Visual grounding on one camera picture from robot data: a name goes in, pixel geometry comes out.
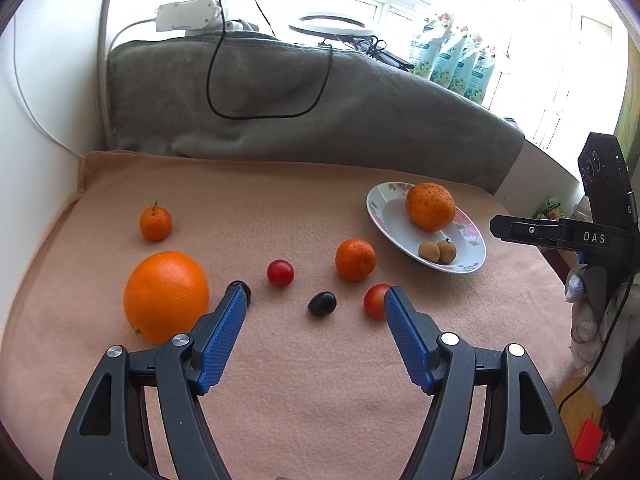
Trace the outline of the right hand white glove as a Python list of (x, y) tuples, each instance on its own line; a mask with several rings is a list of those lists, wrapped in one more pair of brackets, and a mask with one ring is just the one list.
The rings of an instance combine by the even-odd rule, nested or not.
[(589, 300), (581, 270), (571, 270), (565, 283), (565, 301), (572, 305), (570, 326), (570, 353), (575, 370), (587, 375), (587, 388), (597, 402), (605, 406), (612, 400), (620, 381), (624, 358), (626, 325), (620, 318), (608, 344), (604, 344), (608, 330), (617, 313), (617, 302), (612, 299), (601, 321)]

